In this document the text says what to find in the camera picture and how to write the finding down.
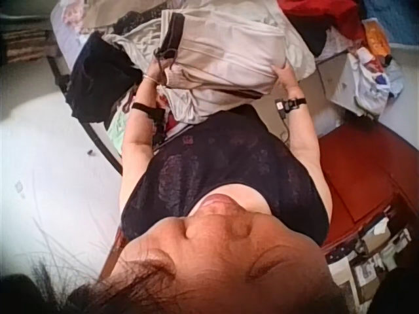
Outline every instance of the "red wooden furniture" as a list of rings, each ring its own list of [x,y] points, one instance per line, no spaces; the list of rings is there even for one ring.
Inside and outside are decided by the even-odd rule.
[[[320,140],[333,216],[325,252],[357,234],[401,197],[419,215],[419,152],[377,122],[354,120]]]

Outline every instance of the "black sleeveless top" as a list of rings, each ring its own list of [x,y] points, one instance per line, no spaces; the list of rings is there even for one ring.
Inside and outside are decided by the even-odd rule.
[[[258,191],[288,228],[324,242],[329,220],[313,180],[249,105],[216,113],[162,147],[124,208],[122,231],[131,241],[234,183]]]

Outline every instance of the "green cloth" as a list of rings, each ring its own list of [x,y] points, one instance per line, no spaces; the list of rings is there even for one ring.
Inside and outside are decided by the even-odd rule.
[[[107,130],[107,135],[120,155],[122,154],[122,141],[124,140],[126,122],[130,116],[130,113],[124,113],[122,108],[123,106],[118,108]]]

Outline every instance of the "black wristband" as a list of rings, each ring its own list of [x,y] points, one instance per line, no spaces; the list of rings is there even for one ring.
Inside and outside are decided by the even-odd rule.
[[[147,116],[157,124],[163,122],[166,113],[166,110],[162,108],[150,108],[142,103],[134,103],[132,108],[147,113]]]
[[[292,110],[298,109],[300,105],[305,103],[307,103],[305,98],[284,100],[283,109],[285,113],[290,113]]]

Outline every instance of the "woman's arm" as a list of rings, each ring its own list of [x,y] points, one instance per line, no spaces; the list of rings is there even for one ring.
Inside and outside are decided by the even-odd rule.
[[[274,67],[274,70],[287,90],[288,99],[304,98],[294,70],[288,63],[283,69]],[[319,141],[307,105],[300,105],[300,108],[292,110],[288,115],[288,124],[290,150],[313,179],[330,221],[333,210],[332,197],[321,170]]]
[[[147,76],[161,82],[160,69],[155,60],[151,62]],[[136,102],[155,108],[156,88],[157,84],[145,77],[139,85]],[[153,121],[143,111],[132,109],[122,142],[122,185],[119,196],[121,212],[153,157],[152,143]]]

